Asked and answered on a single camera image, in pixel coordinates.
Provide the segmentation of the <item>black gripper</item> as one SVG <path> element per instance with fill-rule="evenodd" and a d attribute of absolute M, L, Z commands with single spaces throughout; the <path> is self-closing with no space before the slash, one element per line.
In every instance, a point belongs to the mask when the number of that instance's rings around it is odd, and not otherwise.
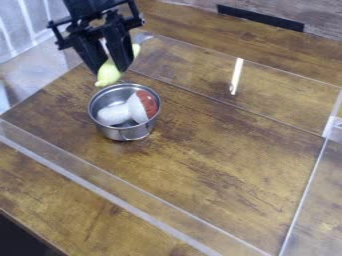
<path fill-rule="evenodd" d="M 69 15 L 48 22 L 59 49 L 76 50 L 93 74 L 108 60 L 105 45 L 116 68 L 124 72 L 133 61 L 129 30 L 144 24 L 135 0 L 63 0 Z"/>

